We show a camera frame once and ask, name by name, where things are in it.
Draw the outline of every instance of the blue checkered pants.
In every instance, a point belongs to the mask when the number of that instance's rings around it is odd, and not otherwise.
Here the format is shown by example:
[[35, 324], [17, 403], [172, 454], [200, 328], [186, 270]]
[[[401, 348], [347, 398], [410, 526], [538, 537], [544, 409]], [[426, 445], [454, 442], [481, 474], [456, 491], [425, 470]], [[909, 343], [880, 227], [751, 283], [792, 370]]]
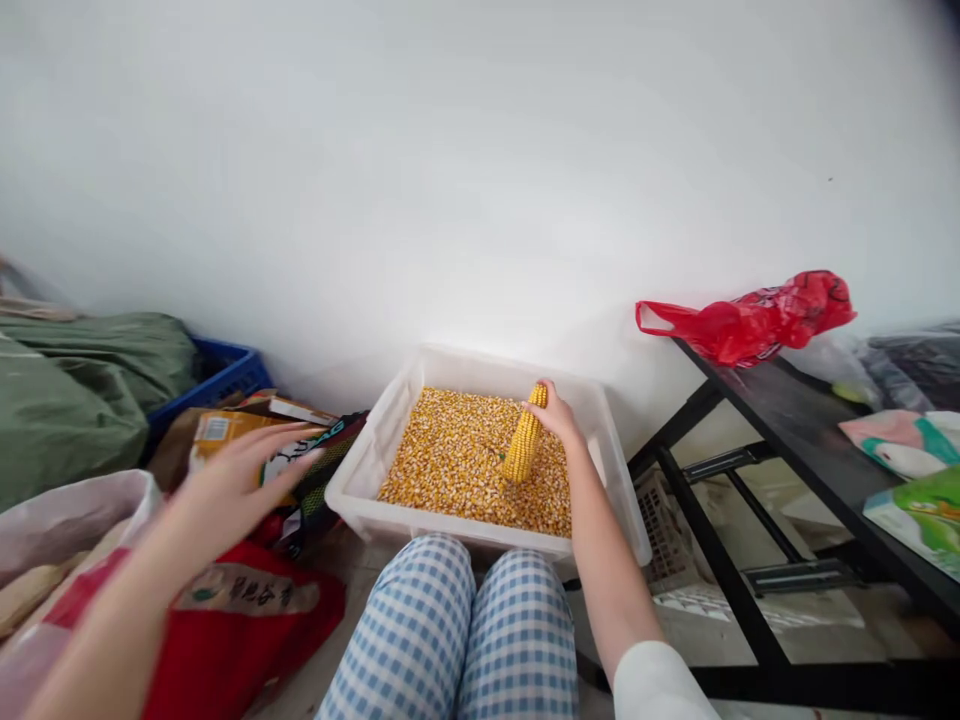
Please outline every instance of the blue checkered pants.
[[511, 550], [480, 591], [446, 535], [384, 568], [318, 720], [578, 716], [573, 619], [553, 568]]

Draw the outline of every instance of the green sack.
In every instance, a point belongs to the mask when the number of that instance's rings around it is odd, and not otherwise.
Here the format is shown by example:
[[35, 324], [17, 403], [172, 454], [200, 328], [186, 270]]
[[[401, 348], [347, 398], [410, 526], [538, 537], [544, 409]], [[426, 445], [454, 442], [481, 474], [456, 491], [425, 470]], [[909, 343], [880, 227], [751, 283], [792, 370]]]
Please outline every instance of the green sack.
[[0, 318], [0, 512], [136, 465], [146, 415], [197, 384], [196, 347], [154, 313]]

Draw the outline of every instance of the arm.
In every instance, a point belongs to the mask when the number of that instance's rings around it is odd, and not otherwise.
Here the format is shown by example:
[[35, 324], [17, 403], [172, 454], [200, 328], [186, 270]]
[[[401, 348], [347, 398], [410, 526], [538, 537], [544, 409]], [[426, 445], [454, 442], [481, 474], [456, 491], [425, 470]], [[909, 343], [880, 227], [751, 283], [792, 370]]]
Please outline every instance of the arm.
[[187, 480], [97, 594], [27, 720], [140, 717], [163, 644], [167, 607], [207, 564], [246, 537], [316, 461], [322, 451], [308, 453], [269, 485], [249, 487], [256, 468], [274, 452], [317, 434], [303, 425], [249, 433]]
[[524, 407], [560, 438], [567, 455], [573, 555], [600, 662], [613, 684], [627, 650], [644, 640], [665, 639], [643, 573], [620, 531], [573, 412], [551, 381], [541, 382], [547, 386], [547, 407]]

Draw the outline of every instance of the red bag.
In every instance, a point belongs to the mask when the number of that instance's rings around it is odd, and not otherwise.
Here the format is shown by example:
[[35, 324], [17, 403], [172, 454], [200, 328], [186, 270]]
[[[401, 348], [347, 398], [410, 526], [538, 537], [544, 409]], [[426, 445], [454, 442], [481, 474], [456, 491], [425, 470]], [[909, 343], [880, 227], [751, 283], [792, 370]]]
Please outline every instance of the red bag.
[[[44, 623], [72, 630], [130, 551], [79, 576]], [[239, 720], [293, 675], [343, 619], [343, 584], [242, 542], [194, 578], [170, 606], [142, 717]]]
[[[673, 323], [673, 329], [643, 327], [644, 306]], [[682, 338], [698, 355], [726, 367], [753, 367], [782, 345], [805, 347], [814, 335], [857, 316], [847, 284], [829, 270], [802, 272], [780, 287], [761, 288], [700, 311], [641, 300], [636, 312], [641, 332]]]

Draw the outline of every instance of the blue plastic crate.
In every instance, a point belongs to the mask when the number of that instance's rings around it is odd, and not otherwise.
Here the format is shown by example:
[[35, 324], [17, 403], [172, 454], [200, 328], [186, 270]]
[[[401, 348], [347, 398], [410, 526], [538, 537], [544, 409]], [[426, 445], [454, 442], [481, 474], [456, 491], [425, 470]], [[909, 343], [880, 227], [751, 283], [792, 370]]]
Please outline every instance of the blue plastic crate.
[[191, 339], [200, 352], [202, 372], [210, 377], [147, 416], [147, 422], [150, 423], [147, 456], [153, 454], [167, 428], [187, 408], [212, 408], [238, 390], [250, 395], [257, 390], [274, 387], [256, 350], [207, 338]]

